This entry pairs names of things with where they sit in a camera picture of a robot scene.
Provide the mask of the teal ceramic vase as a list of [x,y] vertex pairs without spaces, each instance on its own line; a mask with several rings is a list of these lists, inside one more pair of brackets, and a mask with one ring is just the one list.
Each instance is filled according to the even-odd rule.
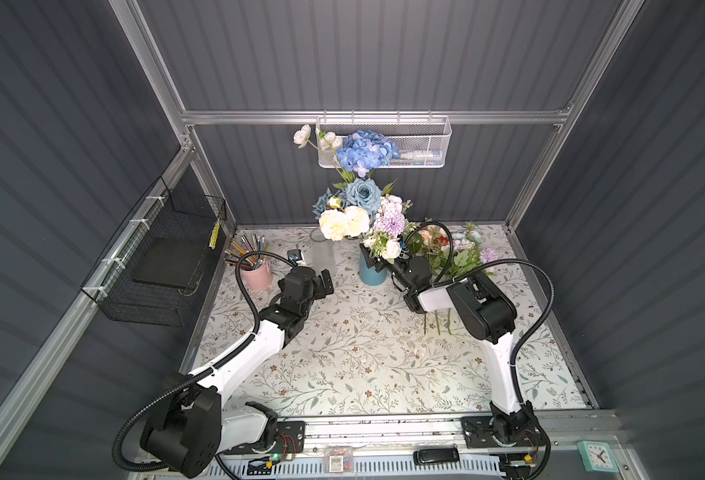
[[376,269],[376,262],[371,259],[368,250],[364,245],[360,244],[359,251],[358,276],[360,280],[367,286],[381,285],[386,280],[386,270],[384,268],[381,268],[380,270]]

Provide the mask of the purple white flower bunch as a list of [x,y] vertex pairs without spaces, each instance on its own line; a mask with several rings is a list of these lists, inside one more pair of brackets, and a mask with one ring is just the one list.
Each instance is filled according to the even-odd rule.
[[389,263],[393,263],[400,256],[403,250],[402,235],[414,230],[414,223],[406,217],[411,206],[410,200],[403,200],[396,195],[382,196],[372,228],[363,240],[363,244],[373,256]]

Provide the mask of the clear ribbed glass vase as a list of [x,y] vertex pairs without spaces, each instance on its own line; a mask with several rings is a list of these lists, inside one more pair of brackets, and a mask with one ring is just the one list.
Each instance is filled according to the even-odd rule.
[[334,242],[326,239],[320,228],[310,232],[310,265],[317,272],[328,270],[330,276],[336,276],[336,256],[334,256]]

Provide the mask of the cream peony flower stem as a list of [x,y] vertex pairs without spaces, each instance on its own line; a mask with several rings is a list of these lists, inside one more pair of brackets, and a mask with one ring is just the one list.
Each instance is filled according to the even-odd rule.
[[344,207],[339,197],[332,196],[326,201],[326,210],[318,218],[318,226],[327,240],[358,238],[368,232],[370,216],[358,206]]

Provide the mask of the dusty blue rose bunch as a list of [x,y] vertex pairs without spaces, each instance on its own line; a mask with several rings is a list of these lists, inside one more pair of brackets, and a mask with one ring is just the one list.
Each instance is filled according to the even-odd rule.
[[344,210],[355,206],[373,217],[380,208],[382,195],[382,190],[373,179],[356,179],[352,183],[342,185],[340,190],[326,189],[326,192],[320,195],[312,206],[312,213],[316,219],[320,219],[320,215],[326,210],[334,208]]

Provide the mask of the blue hydrangea flower stem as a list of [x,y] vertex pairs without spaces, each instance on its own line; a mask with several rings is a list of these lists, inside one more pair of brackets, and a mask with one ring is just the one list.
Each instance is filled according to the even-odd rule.
[[395,142],[376,131],[357,130],[332,143],[338,172],[345,184],[365,179],[373,170],[390,166],[400,158],[400,149]]

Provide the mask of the white rose stem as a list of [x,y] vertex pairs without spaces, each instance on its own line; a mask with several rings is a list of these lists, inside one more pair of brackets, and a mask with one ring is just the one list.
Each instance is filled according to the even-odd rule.
[[338,150],[342,148],[344,140],[334,132],[324,132],[320,128],[313,128],[306,124],[294,132],[292,143],[300,149],[312,146],[318,153],[330,158],[332,167],[339,174],[342,174],[342,166],[340,166],[340,160],[338,160]]

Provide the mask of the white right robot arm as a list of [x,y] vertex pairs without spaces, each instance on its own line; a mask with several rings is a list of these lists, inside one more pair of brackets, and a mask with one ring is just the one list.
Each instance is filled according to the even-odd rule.
[[485,272],[504,264],[535,266],[522,259],[503,258],[450,282],[432,284],[428,261],[423,257],[405,254],[390,263],[373,258],[364,245],[359,249],[366,267],[390,273],[410,311],[426,314],[453,309],[465,331],[480,341],[491,385],[489,427],[494,441],[501,446],[514,446],[528,430],[534,430],[532,407],[522,399],[515,367],[517,352],[527,338],[514,341],[516,307]]

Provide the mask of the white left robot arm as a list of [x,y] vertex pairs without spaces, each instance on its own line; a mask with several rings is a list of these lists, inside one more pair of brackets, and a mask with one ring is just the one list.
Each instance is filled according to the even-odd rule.
[[222,451],[242,445],[266,451],[274,446],[276,412],[248,402],[225,414],[222,403],[302,332],[314,301],[334,293],[328,270],[316,273],[301,265],[292,267],[278,287],[276,302],[256,312],[250,333],[190,374],[174,376],[172,392],[144,408],[140,417],[146,418],[146,424],[140,447],[156,461],[136,463],[134,469],[168,468],[194,478]]

